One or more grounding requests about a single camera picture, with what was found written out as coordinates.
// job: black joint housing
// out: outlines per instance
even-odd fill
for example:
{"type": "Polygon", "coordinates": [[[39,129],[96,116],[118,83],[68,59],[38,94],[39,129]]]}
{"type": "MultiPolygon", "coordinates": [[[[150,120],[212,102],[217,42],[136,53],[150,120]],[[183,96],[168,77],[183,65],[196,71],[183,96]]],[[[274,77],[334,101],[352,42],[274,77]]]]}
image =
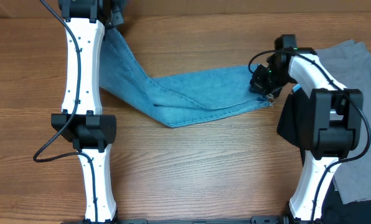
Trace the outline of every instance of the black joint housing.
{"type": "Polygon", "coordinates": [[[111,0],[59,0],[61,16],[66,22],[71,18],[87,18],[91,23],[102,24],[111,19],[111,0]]]}
{"type": "MultiPolygon", "coordinates": [[[[51,125],[59,131],[69,117],[70,114],[52,114],[51,125]]],[[[104,152],[106,146],[115,141],[116,118],[114,115],[76,114],[62,136],[78,151],[98,149],[104,152]]]]}
{"type": "MultiPolygon", "coordinates": [[[[344,92],[362,108],[360,90],[345,89],[344,92]]],[[[313,89],[310,98],[301,90],[289,95],[277,133],[302,151],[311,151],[317,160],[346,158],[359,143],[361,117],[342,95],[341,91],[326,89],[313,89]],[[331,110],[339,119],[331,119],[331,110]]]]}

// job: black cable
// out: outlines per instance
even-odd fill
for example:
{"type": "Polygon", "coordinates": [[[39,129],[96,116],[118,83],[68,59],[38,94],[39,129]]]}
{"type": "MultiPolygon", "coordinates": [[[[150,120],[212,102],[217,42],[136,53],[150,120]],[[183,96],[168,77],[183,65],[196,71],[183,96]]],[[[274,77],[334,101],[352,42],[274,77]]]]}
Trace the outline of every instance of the black cable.
{"type": "Polygon", "coordinates": [[[316,206],[317,206],[317,199],[318,199],[318,194],[319,194],[319,191],[320,191],[320,188],[321,188],[321,185],[325,179],[325,176],[327,175],[327,173],[330,171],[330,169],[338,164],[341,164],[341,163],[345,163],[345,162],[350,162],[350,161],[354,161],[354,160],[357,160],[357,159],[360,159],[361,157],[363,157],[370,145],[371,145],[371,127],[368,123],[368,119],[367,117],[365,116],[365,114],[362,112],[362,110],[356,105],[356,103],[354,102],[354,100],[350,99],[350,97],[346,94],[346,92],[344,90],[342,90],[341,88],[339,88],[339,86],[337,86],[333,80],[331,80],[328,76],[328,74],[321,68],[321,66],[319,66],[315,61],[311,60],[310,58],[307,58],[301,54],[298,54],[296,52],[288,52],[288,51],[285,51],[285,50],[267,50],[265,52],[261,52],[261,53],[258,53],[257,55],[255,55],[250,61],[249,61],[249,64],[248,64],[248,69],[249,71],[254,74],[250,68],[250,65],[252,64],[252,62],[254,61],[254,59],[256,59],[257,57],[261,56],[261,55],[264,55],[264,54],[269,54],[269,53],[278,53],[278,54],[288,54],[288,55],[291,55],[291,56],[298,56],[310,63],[312,63],[314,66],[316,66],[318,68],[318,70],[325,76],[325,78],[327,79],[327,81],[329,82],[329,84],[331,84],[335,89],[339,90],[341,93],[342,93],[342,96],[357,110],[357,112],[359,113],[359,115],[361,116],[361,119],[363,120],[364,122],[364,125],[365,125],[365,128],[367,130],[367,144],[365,145],[364,147],[364,150],[357,156],[355,157],[351,157],[351,158],[348,158],[348,159],[342,159],[342,160],[339,160],[339,161],[336,161],[334,162],[333,164],[329,165],[326,167],[324,173],[322,174],[321,176],[321,179],[318,183],[318,186],[317,186],[317,189],[316,189],[316,194],[314,195],[314,200],[313,200],[313,207],[312,207],[312,212],[311,212],[311,218],[310,218],[310,222],[311,223],[314,223],[314,214],[316,212],[316,206]]]}
{"type": "Polygon", "coordinates": [[[71,38],[73,40],[73,43],[75,44],[77,61],[78,61],[78,80],[77,80],[77,85],[76,85],[75,105],[73,106],[72,114],[70,115],[70,117],[69,117],[68,121],[65,123],[65,125],[59,131],[57,131],[57,133],[55,133],[53,135],[53,137],[51,137],[50,140],[48,140],[35,153],[33,159],[34,159],[35,162],[50,162],[50,161],[54,161],[56,159],[60,159],[60,158],[67,157],[67,156],[83,156],[83,157],[86,157],[87,162],[90,164],[90,169],[92,170],[93,203],[94,203],[94,210],[95,210],[95,223],[98,223],[98,209],[97,209],[97,197],[96,197],[96,180],[95,180],[95,173],[94,173],[94,167],[93,167],[93,161],[92,161],[92,159],[88,155],[86,155],[86,154],[84,154],[82,152],[69,152],[69,153],[65,153],[65,154],[62,154],[62,155],[59,155],[59,156],[54,156],[54,157],[47,158],[47,159],[38,159],[37,158],[40,153],[42,153],[50,144],[52,144],[62,134],[62,132],[65,129],[68,128],[68,126],[70,125],[71,121],[73,120],[73,118],[74,118],[74,116],[76,114],[76,111],[78,109],[78,104],[79,104],[80,78],[81,78],[81,74],[82,74],[81,71],[80,71],[80,69],[81,69],[80,49],[79,49],[79,45],[78,45],[78,42],[76,40],[75,35],[73,34],[73,32],[71,31],[71,29],[69,28],[69,26],[64,22],[64,20],[44,0],[40,0],[40,2],[66,28],[66,30],[68,31],[69,35],[71,36],[71,38]]]}

